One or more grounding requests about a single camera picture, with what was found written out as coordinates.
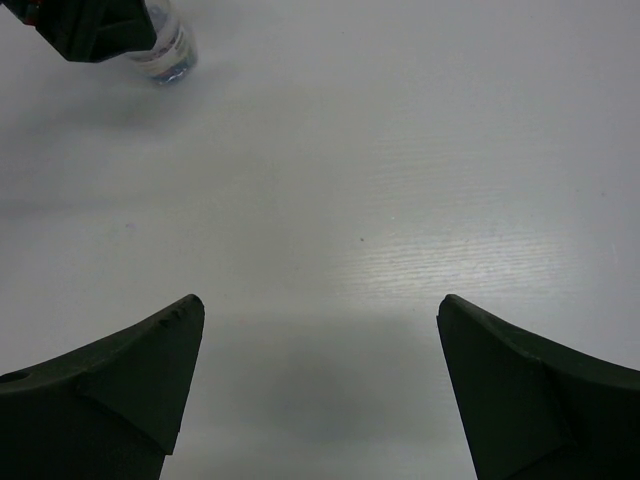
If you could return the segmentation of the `clear jar purple contents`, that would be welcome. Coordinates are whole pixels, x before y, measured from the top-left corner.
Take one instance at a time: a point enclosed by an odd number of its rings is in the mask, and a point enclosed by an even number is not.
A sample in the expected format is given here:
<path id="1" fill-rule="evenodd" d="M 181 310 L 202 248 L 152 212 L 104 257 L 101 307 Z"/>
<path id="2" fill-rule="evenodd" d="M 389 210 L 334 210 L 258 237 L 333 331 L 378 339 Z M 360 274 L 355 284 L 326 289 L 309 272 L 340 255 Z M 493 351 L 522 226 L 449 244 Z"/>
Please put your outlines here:
<path id="1" fill-rule="evenodd" d="M 194 35 L 172 1 L 146 1 L 145 6 L 156 32 L 155 45 L 151 50 L 127 53 L 125 57 L 155 84 L 175 83 L 197 63 Z"/>

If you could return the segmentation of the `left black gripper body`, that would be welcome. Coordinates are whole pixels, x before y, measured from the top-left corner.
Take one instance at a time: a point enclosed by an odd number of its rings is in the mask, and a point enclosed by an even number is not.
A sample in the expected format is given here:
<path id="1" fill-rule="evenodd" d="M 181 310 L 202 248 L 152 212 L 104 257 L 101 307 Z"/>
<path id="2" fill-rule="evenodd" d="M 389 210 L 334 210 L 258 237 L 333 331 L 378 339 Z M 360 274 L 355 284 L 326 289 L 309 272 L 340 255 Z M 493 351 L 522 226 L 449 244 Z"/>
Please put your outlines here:
<path id="1" fill-rule="evenodd" d="M 100 63 L 157 40 L 141 0 L 14 0 L 9 11 L 70 62 Z"/>

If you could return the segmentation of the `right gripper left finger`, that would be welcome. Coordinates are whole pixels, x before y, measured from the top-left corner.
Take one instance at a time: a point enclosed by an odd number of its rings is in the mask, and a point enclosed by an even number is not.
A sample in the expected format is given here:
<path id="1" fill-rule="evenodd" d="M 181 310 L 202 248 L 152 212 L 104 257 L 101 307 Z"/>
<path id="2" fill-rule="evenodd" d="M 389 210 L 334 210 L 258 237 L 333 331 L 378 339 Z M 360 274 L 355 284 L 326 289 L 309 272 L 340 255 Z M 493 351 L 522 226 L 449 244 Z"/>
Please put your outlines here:
<path id="1" fill-rule="evenodd" d="M 204 329 L 187 295 L 1 377 L 4 479 L 157 479 L 174 452 Z"/>

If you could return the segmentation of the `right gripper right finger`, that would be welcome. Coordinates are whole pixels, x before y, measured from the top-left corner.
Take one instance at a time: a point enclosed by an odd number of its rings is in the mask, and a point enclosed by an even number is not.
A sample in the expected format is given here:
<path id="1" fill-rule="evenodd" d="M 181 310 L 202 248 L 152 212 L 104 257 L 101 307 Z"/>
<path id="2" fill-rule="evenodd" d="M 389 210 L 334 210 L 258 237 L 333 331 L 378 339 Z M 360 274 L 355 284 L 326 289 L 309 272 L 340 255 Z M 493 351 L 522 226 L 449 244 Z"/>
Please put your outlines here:
<path id="1" fill-rule="evenodd" d="M 477 478 L 638 478 L 638 371 L 453 294 L 437 328 Z"/>

